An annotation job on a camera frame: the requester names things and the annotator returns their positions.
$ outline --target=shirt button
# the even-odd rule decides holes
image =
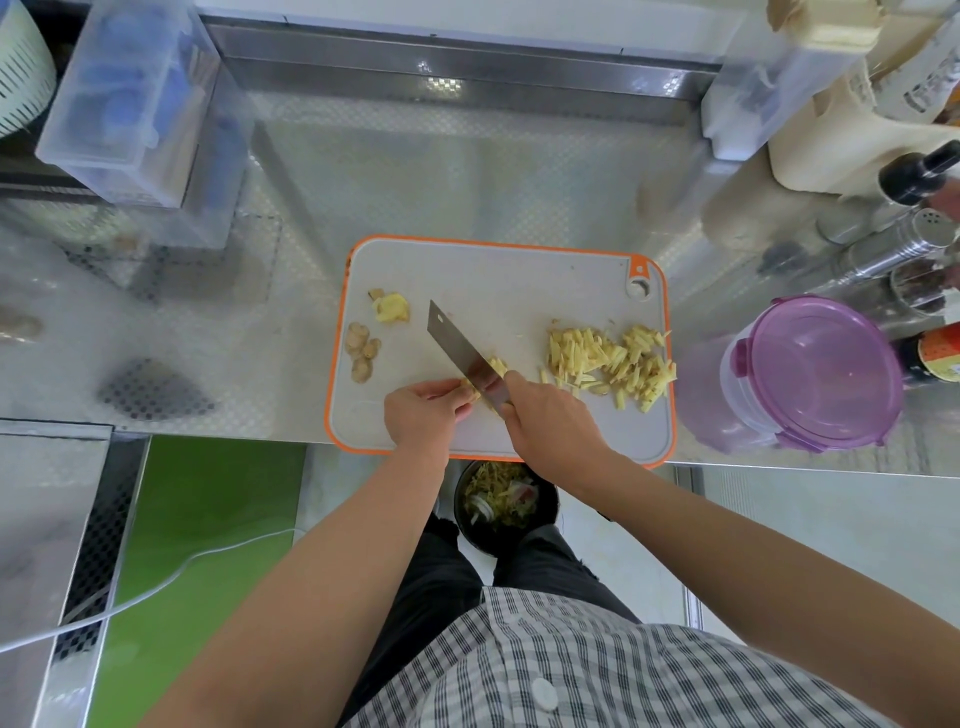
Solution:
[[[531,686],[534,694],[534,702],[545,711],[555,711],[560,705],[560,698],[557,696],[557,689],[550,685],[549,681],[538,677]]]

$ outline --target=plaid shirt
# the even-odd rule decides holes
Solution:
[[[750,647],[632,624],[559,596],[488,588],[347,728],[891,726],[829,683]]]

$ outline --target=person's left hand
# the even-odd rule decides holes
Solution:
[[[422,381],[401,387],[383,402],[383,419],[397,449],[449,456],[456,424],[472,411],[476,393],[460,379]]]

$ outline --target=person's right arm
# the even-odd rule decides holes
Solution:
[[[567,392],[506,376],[505,420],[541,477],[613,519],[746,644],[903,726],[956,725],[960,630],[858,571],[611,450]]]

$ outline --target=knife blade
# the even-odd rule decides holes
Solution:
[[[510,401],[507,383],[433,301],[430,302],[426,330],[477,392],[503,417],[500,406]]]

